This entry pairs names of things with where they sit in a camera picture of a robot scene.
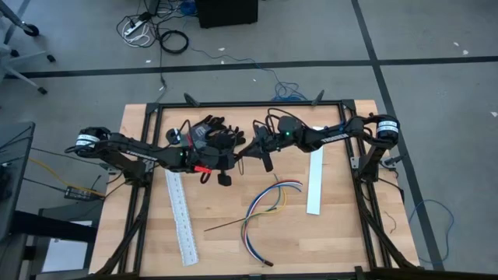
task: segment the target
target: wooden tabletop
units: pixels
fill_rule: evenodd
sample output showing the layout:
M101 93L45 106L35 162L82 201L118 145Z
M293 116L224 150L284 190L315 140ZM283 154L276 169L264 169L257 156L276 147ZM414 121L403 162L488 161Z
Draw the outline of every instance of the wooden tabletop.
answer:
M127 105L124 109L120 133L140 139L145 104ZM225 117L226 124L239 126L246 133L247 142L254 132L254 119L264 120L266 107L184 108L167 109L162 116L159 146L165 146L164 137L170 128L179 128L185 119L192 124L208 114ZM310 126L331 126L339 123L336 106L284 107ZM373 100L357 100L358 115L377 113ZM149 142L153 134L149 128ZM154 173L152 197L147 221L141 276L168 275L251 275L284 273L350 272L361 265L368 270L367 258L359 224L358 208L353 191L349 159L345 142L324 146L321 189L321 214L306 213L307 182L310 154L296 147L271 154L272 173L266 173L261 160L244 159L244 175L238 169L230 170L231 187L217 184L216 176L207 184L199 183L199 174L181 174L191 224L198 249L199 262L183 267L170 198L163 170ZM251 220L249 236L259 254L275 266L261 265L245 249L240 240L240 223L204 232L204 229L244 217L254 197L279 179L294 179L303 183L303 192L288 190L287 207L274 215L262 215ZM397 183L392 172L381 169L379 177ZM107 192L122 183L110 184ZM395 187L375 183L384 230L392 242L413 264L418 264L415 245L401 196ZM119 244L125 227L131 187L123 186L106 199L100 220L90 272L103 266ZM278 191L266 195L259 209L267 208L276 200ZM377 238L373 243L377 263L381 263ZM135 255L131 245L128 270Z

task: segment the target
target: table leg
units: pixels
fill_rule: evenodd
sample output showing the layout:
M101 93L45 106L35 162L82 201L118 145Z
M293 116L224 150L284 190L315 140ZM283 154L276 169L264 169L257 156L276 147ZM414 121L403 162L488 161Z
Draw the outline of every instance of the table leg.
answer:
M96 228L16 211L12 218L12 233L48 236L64 240L95 242Z

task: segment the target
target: gray floor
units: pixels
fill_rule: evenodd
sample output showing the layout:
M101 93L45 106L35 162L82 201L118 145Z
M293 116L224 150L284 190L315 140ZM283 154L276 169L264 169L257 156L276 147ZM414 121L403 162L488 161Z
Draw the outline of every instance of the gray floor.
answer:
M10 0L13 7L19 1ZM492 0L422 0L417 2L359 1L379 59L458 58L498 55L498 2ZM10 45L19 52L47 49L56 64L44 59L24 65L25 72L71 71L159 66L159 47L126 46L115 26L133 14L138 0L32 1L23 19L36 23L43 36L27 37L17 30ZM230 54L257 61L330 61L368 59L350 0L268 0L260 2L256 24L200 30L196 19L173 19L168 27L184 30L192 45L213 55ZM210 59L187 51L163 56L163 65L218 65L229 59ZM298 82L313 98L325 89L327 99L374 99L385 112L372 68L277 68L282 81ZM497 273L498 247L494 233L498 213L498 63L384 66L382 72L396 114L402 123L424 198L444 203L455 217L450 232L449 271ZM162 102L181 102L187 92L201 101L269 100L275 80L258 70L178 72L165 74L169 89ZM101 75L35 79L49 94L39 95L19 80L0 85L0 123L35 121L33 146L61 152L73 145L80 128L102 125L119 129L127 103L156 100L161 92L158 74ZM64 178L91 185L103 170L32 151L31 156L54 167ZM414 208L404 172L406 211ZM38 166L26 176L53 181ZM102 180L97 189L103 190ZM36 212L70 204L57 193L25 183L19 208ZM448 214L427 205L441 255ZM420 257L427 249L417 221L412 232Z

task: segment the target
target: yellow wire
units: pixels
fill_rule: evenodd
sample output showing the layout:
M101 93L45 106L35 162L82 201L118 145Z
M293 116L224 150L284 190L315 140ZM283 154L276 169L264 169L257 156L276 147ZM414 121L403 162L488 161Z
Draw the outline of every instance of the yellow wire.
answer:
M105 197L106 197L106 195L105 195L105 194L100 193L100 192L98 192L98 191L90 190L89 188L86 188L86 187L78 187L78 186L75 186L74 184L71 184L71 183L69 183L69 182L64 181L63 179L61 179L61 178L59 177L59 175L57 175L57 174L55 173L55 171L54 171L53 169L51 169L51 168L50 168L47 164L42 163L42 162L41 162L41 161L39 161L39 160L32 159L32 158L29 158L29 160L30 160L30 161L32 161L33 163L36 163L37 165L39 165L39 166L43 167L46 171L48 171L50 174L52 174L52 176L54 176L54 177L55 177L55 179L57 179L57 180L61 181L61 182L62 182L64 185L66 185L66 186L69 186L69 187L74 187L75 189L77 189L77 190L81 190L81 191L88 191L88 192L90 192L90 193L92 193L92 194L96 194L96 195L98 195L98 196L100 196L100 197L102 197L102 198L105 198Z
M259 215L259 214L275 214L277 212L282 211L286 207L286 204L287 204L287 193L286 193L286 190L283 187L282 187L282 191L283 191L283 203L282 203L282 206L278 207L275 210L254 213L254 214L250 215L249 217L247 217L246 220L249 219L250 217L254 216L254 215Z

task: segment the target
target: floor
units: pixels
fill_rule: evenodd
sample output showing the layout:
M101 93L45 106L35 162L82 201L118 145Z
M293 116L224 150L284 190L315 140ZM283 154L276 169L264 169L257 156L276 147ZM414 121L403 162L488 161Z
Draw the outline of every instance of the floor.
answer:
M42 33L33 39L17 29L9 44L21 54L45 49L58 59L18 68L47 89L46 96L16 79L0 85L0 123L35 121L34 147L61 152L87 126L116 131L125 104L161 97L159 47L129 47L116 33L116 24L136 13L139 0L24 0L24 7L20 0L5 2L15 11L22 8L23 20ZM183 30L193 48L212 56L263 62L282 81L299 83L309 99L324 89L325 99L372 99L380 112L396 114L404 139L399 152L409 153L399 180L407 193L407 215L421 198L440 201L454 215L449 255L434 268L498 274L498 247L493 246L498 229L497 12L493 0L268 0L259 2L255 24L201 30L197 19L184 18L166 26ZM181 45L180 40L170 43ZM168 83L163 103L182 102L183 93L199 101L275 95L271 74L229 58L187 50L163 55L161 65L167 66ZM99 167L69 159L37 151L31 156L81 185L105 175ZM57 184L31 164L26 177ZM104 181L96 189L102 191ZM26 182L18 208L37 212L71 203ZM81 212L86 210L81 205ZM444 258L449 214L428 202L418 216L412 233L419 256Z

